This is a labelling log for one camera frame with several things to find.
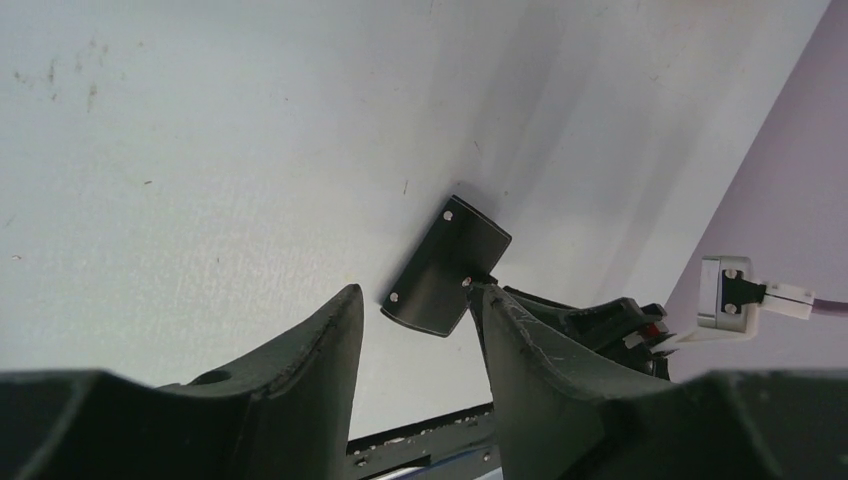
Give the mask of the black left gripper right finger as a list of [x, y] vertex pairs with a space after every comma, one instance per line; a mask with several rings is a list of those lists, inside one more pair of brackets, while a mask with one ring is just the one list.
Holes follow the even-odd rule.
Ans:
[[843, 479], [843, 370], [706, 373], [619, 365], [493, 284], [470, 306], [507, 479]]

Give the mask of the black leather card holder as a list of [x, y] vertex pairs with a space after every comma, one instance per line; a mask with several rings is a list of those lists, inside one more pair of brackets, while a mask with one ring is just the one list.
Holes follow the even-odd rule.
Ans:
[[450, 196], [388, 288], [380, 312], [406, 328], [449, 336], [468, 310], [466, 290], [491, 278], [511, 242], [480, 210]]

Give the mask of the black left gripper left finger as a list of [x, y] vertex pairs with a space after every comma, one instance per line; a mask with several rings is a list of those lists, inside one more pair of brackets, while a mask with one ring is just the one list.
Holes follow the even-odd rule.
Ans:
[[361, 288], [187, 384], [105, 370], [1, 377], [5, 479], [340, 479], [364, 330]]

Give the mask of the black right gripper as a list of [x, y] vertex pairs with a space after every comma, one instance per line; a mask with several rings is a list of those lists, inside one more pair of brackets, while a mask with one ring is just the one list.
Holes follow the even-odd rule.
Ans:
[[670, 339], [667, 312], [657, 303], [640, 306], [632, 298], [587, 308], [544, 299], [512, 287], [508, 293], [527, 312], [587, 349], [634, 371], [668, 380], [669, 350], [653, 348]]

